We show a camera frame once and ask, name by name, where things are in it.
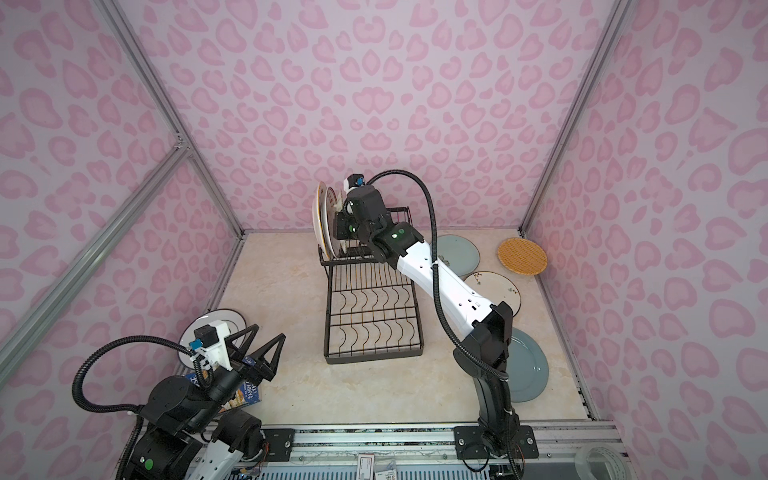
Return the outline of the grey blue plate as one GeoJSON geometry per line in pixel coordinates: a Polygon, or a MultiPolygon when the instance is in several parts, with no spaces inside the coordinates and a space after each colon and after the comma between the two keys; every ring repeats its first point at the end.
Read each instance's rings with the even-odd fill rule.
{"type": "Polygon", "coordinates": [[[512,333],[507,374],[513,403],[536,399],[548,384],[549,363],[544,351],[530,335],[519,329],[512,333]]]}

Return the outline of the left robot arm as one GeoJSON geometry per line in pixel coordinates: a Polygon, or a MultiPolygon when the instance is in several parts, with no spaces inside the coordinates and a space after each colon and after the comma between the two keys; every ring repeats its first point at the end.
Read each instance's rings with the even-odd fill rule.
{"type": "Polygon", "coordinates": [[[186,352],[197,378],[171,376],[152,390],[137,415],[147,429],[129,441],[117,478],[249,478],[262,462],[289,459],[293,430],[267,430],[248,412],[225,407],[242,387],[277,374],[286,337],[250,352],[257,332],[233,333],[223,322],[195,329],[186,352]]]}

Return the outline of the green woven bamboo tray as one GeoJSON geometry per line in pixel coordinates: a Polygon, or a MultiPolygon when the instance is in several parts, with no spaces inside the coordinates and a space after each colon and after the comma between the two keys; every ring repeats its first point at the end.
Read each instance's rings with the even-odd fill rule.
{"type": "Polygon", "coordinates": [[[343,207],[343,199],[337,199],[333,205],[332,243],[334,245],[334,255],[336,257],[343,256],[348,246],[349,225],[343,207]]]}

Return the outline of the star plate yellow rim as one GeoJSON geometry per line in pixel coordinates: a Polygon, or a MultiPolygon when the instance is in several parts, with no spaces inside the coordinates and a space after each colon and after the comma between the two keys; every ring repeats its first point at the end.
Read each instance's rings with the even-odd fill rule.
{"type": "Polygon", "coordinates": [[[314,235],[316,238],[316,242],[318,247],[321,251],[321,259],[324,259],[325,253],[326,253],[326,241],[325,241],[325,235],[323,230],[323,214],[322,214],[322,204],[325,198],[325,192],[326,192],[326,184],[324,182],[320,182],[317,186],[316,193],[313,197],[313,207],[312,207],[312,222],[313,222],[313,230],[314,235]]]}

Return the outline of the white plate orange sunburst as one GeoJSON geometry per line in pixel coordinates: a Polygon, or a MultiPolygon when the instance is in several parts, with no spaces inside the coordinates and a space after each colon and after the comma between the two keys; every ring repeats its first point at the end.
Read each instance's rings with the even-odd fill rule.
{"type": "Polygon", "coordinates": [[[329,260],[333,260],[338,251],[337,240],[333,237],[336,201],[335,191],[331,187],[324,187],[320,200],[320,227],[324,253],[329,260]]]}

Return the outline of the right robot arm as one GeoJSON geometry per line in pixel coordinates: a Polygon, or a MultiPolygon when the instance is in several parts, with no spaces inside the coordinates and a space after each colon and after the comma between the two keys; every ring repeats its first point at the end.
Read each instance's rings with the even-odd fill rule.
{"type": "Polygon", "coordinates": [[[334,236],[354,240],[430,295],[438,320],[454,344],[453,357],[473,379],[481,442],[492,456],[510,456],[520,428],[512,406],[507,361],[514,312],[469,287],[442,260],[437,247],[408,222],[396,222],[372,185],[348,189],[334,236]]]}

